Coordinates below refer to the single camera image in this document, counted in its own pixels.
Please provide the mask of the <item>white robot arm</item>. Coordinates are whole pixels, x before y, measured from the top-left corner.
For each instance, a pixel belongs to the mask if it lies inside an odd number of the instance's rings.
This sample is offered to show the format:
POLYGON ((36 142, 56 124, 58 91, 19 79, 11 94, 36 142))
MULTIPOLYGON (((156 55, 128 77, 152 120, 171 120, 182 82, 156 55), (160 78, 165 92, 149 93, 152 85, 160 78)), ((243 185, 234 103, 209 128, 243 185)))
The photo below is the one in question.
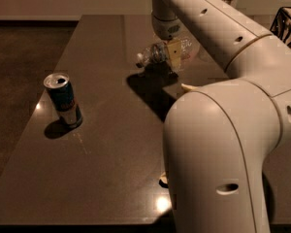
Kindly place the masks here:
POLYGON ((262 169, 291 139, 291 49, 222 0, 157 0, 227 80, 195 88, 164 124, 177 233, 270 233, 262 169))

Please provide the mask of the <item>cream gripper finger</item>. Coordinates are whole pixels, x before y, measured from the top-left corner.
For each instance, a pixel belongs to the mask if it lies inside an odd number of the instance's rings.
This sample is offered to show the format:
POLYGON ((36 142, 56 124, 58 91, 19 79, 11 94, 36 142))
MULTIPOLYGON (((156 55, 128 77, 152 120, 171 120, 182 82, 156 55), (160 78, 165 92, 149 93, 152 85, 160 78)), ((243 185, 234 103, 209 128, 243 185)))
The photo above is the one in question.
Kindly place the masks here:
POLYGON ((169 55, 169 64, 174 72, 176 72, 181 63, 181 41, 174 39, 166 44, 169 55))

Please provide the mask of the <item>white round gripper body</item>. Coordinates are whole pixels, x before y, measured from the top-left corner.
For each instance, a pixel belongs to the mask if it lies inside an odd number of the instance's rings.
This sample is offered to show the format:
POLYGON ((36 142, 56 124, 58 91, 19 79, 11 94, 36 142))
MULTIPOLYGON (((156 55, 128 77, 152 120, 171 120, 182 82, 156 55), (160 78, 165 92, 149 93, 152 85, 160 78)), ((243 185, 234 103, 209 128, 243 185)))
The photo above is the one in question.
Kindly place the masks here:
POLYGON ((181 31, 182 23, 175 14, 169 17, 151 15, 152 28, 157 37, 169 41, 177 37, 181 31))

